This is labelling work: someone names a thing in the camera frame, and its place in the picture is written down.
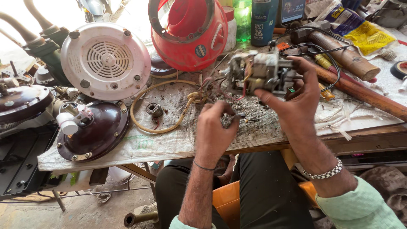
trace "hand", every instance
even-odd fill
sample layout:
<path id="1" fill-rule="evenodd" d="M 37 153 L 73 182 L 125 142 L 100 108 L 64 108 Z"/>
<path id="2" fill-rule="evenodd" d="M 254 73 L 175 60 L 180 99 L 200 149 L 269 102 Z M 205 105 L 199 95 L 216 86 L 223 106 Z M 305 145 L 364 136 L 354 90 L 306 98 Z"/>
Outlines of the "hand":
<path id="1" fill-rule="evenodd" d="M 289 140 L 290 138 L 294 140 L 294 137 L 301 135 L 316 136 L 314 116 L 320 97 L 317 73 L 314 66 L 302 57 L 289 56 L 287 59 L 294 61 L 293 68 L 304 76 L 304 82 L 302 80 L 295 82 L 295 92 L 286 94 L 286 102 L 262 89 L 255 90 L 254 94 L 275 110 L 281 129 L 287 134 Z"/>
<path id="2" fill-rule="evenodd" d="M 195 162 L 208 169 L 215 168 L 239 129 L 239 117 L 234 117 L 229 128 L 224 128 L 220 120 L 223 113 L 235 114 L 229 104 L 218 100 L 215 104 L 205 104 L 198 117 Z"/>

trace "gray cloth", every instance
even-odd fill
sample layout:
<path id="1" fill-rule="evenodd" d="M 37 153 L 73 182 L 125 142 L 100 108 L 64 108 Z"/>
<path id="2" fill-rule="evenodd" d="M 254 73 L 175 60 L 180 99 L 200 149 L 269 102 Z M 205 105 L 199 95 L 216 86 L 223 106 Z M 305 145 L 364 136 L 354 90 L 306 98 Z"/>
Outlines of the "gray cloth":
<path id="1" fill-rule="evenodd" d="M 407 226 L 407 177 L 392 166 L 379 166 L 360 175 L 383 197 L 400 221 Z"/>

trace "scooter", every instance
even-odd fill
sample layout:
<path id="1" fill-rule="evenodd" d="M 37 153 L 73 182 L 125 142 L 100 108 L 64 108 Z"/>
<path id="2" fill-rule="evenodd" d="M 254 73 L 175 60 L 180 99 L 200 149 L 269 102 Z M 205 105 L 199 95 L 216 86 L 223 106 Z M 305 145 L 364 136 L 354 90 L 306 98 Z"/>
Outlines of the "scooter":
<path id="1" fill-rule="evenodd" d="M 110 0 L 77 0 L 78 7 L 85 13 L 86 23 L 104 22 L 103 14 L 113 14 Z"/>

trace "white fan motor cover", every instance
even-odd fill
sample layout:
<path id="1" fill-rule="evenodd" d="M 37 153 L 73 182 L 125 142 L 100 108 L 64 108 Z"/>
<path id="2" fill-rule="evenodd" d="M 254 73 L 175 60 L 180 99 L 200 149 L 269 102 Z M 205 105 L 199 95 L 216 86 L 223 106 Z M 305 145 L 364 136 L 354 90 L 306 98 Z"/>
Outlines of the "white fan motor cover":
<path id="1" fill-rule="evenodd" d="M 92 22 L 75 31 L 79 37 L 67 37 L 61 49 L 63 72 L 74 87 L 104 101 L 126 99 L 142 90 L 151 59 L 136 35 L 128 36 L 124 27 L 110 22 Z"/>

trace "orange plastic stool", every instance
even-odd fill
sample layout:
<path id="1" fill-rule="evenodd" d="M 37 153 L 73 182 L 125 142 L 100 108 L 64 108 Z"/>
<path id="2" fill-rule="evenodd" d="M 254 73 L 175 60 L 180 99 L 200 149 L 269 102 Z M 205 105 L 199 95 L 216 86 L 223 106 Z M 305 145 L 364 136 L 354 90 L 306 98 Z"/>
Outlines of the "orange plastic stool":
<path id="1" fill-rule="evenodd" d="M 212 204 L 230 229 L 240 228 L 240 196 L 239 181 L 213 190 Z M 310 181 L 300 182 L 298 186 L 305 192 L 310 204 L 319 208 L 315 201 L 317 191 Z"/>

